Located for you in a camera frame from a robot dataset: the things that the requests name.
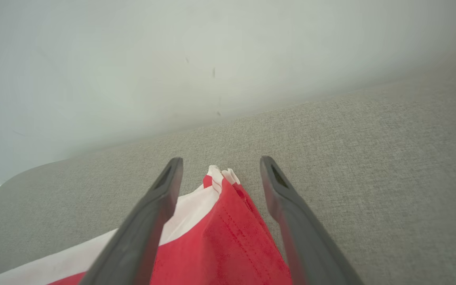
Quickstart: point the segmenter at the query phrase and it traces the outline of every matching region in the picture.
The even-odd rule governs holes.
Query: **gray upholstery fabric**
[[[0,187],[0,273],[119,226],[174,156],[181,193],[231,167],[280,249],[272,156],[367,284],[456,284],[456,71],[31,169]]]

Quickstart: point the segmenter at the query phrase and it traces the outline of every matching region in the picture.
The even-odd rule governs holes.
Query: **white fabric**
[[[223,178],[231,184],[240,184],[232,169],[219,170],[209,166],[207,175],[212,177],[212,186],[199,186],[195,191],[177,199],[174,216],[163,226],[159,245],[171,242],[195,226],[219,199]],[[88,240],[56,254],[0,274],[0,285],[47,285],[66,277],[85,272],[96,260],[117,229]]]

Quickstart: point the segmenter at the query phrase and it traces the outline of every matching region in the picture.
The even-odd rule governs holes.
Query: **wall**
[[[443,63],[451,0],[0,0],[0,183]]]

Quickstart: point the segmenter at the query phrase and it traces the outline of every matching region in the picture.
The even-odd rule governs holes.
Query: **garment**
[[[0,274],[0,284],[76,285],[116,230]],[[291,284],[288,266],[233,170],[210,166],[166,222],[152,285]]]

